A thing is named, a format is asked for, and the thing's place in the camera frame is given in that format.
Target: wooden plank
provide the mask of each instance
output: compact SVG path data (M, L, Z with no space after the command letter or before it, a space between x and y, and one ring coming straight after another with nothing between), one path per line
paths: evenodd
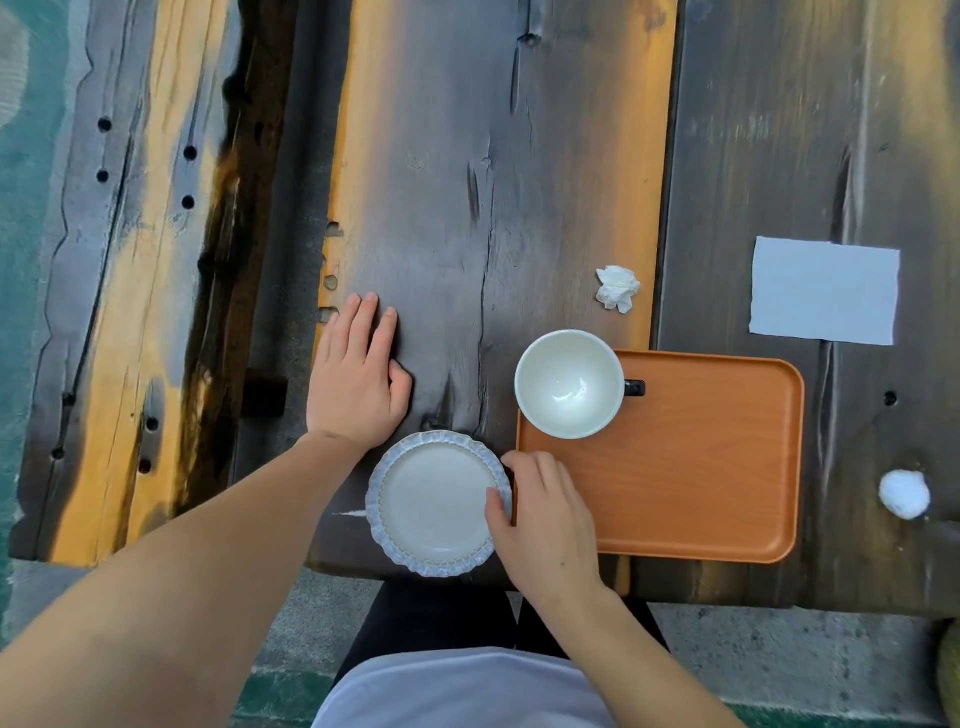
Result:
M13 556L92 566L226 487L296 1L242 7L91 5Z
M842 241L901 250L900 302L895 346L833 346L828 467L809 524L816 547L804 601L953 617L960 611L960 5L874 0L863 45ZM879 503L877 484L894 468L926 473L927 518L899 521Z
M771 356L806 381L804 521L819 512L825 438L815 341L753 336L757 235L829 240L847 184L863 72L865 6L789 0L686 6L669 210L655 345L676 352ZM790 606L816 536L783 563L743 566L638 560L640 594L655 600Z
M354 2L319 306L375 290L399 310L416 386L395 439L442 427L511 449L514 368L551 329L648 347L675 20L670 0ZM612 263L641 281L628 316L594 299ZM382 451L310 566L405 571L341 515ZM495 559L470 578L506 584Z
M657 344L804 373L804 542L779 567L689 565L684 591L646 593L955 615L956 4L691 2L686 22ZM902 250L896 345L748 334L760 234ZM882 508L893 468L927 473L928 520Z

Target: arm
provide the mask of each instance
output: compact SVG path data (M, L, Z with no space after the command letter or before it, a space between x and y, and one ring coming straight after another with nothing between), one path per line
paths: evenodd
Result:
M226 724L325 507L406 414L392 309L368 351L376 307L351 297L327 325L292 449L125 548L0 654L0 725Z
M507 573L626 728L743 728L600 581L593 518L570 473L544 452L510 452L516 528L488 494L487 521Z

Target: wrist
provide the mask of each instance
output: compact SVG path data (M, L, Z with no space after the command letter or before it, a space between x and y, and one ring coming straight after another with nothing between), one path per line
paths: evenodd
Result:
M602 581L581 591L575 597L559 599L552 608L541 615L550 633L570 654L575 651L578 639L588 635L590 629L609 618L611 610L623 609L623 602Z
M367 454L366 448L350 440L349 437L323 430L307 432L294 444L293 449L324 460L334 456L349 463L351 470Z

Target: black pants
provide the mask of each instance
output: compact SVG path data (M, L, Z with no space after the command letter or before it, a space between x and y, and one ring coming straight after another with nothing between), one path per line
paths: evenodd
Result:
M666 647L646 602L625 603L650 635ZM374 657L434 649L506 647L540 655L566 654L526 599L519 623L505 592L466 584L385 582L353 641L334 685Z

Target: forearm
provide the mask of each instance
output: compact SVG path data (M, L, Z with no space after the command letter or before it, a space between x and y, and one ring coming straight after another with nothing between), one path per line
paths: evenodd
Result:
M362 454L311 438L124 549L41 615L0 655L0 723L226 721Z
M584 672L623 728L678 725L743 728L634 619L614 592L603 589L586 609L549 616L547 626Z

